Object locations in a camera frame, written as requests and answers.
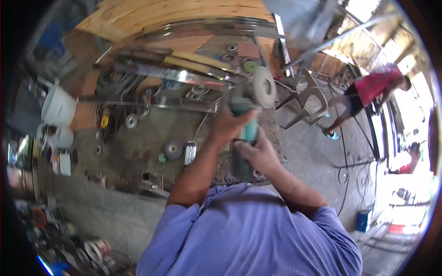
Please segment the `plastic chair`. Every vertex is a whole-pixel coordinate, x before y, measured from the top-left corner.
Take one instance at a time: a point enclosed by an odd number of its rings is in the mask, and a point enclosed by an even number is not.
[[[314,125],[325,114],[327,114],[327,100],[324,97],[321,89],[319,88],[318,83],[307,69],[304,69],[303,73],[307,80],[307,88],[301,91],[300,94],[294,93],[290,95],[288,98],[282,101],[279,106],[276,107],[276,110],[278,110],[288,104],[290,101],[297,99],[299,105],[302,108],[301,112],[298,113],[292,121],[290,121],[287,125],[283,127],[284,129],[290,128],[292,125],[296,124],[304,117],[314,117],[314,119],[311,120],[309,123],[309,125]]]

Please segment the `angle grinder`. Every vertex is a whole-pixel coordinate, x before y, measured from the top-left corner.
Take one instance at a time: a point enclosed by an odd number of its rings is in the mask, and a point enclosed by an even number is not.
[[[251,79],[242,79],[232,89],[229,97],[229,108],[238,117],[251,109],[271,108],[276,98],[276,86],[272,73],[263,66],[258,66]],[[258,118],[254,118],[235,139],[255,146],[258,132]],[[234,148],[232,153],[232,174],[241,182],[253,179],[253,168]]]

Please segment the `red shirt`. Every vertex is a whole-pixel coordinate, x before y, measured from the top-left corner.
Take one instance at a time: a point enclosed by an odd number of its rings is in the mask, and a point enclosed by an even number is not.
[[[354,85],[364,107],[369,106],[376,97],[382,94],[390,82],[401,75],[402,73],[397,65],[389,64],[356,81]]]

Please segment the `white plastic container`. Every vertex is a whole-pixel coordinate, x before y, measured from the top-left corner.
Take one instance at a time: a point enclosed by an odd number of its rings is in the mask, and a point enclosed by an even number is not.
[[[76,100],[56,83],[49,90],[43,104],[42,120],[48,125],[70,125],[76,108]]]
[[[69,149],[74,143],[74,132],[67,125],[57,127],[55,134],[50,138],[57,148]]]

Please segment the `blue sandal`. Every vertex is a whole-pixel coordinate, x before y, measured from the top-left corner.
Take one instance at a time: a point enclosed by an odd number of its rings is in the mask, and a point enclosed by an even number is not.
[[[332,139],[332,140],[338,140],[338,139],[339,139],[339,136],[338,136],[338,134],[336,133],[336,131],[333,132],[333,135],[330,135],[330,134],[326,133],[325,131],[324,131],[324,134],[325,134],[328,138],[330,138],[330,139]]]

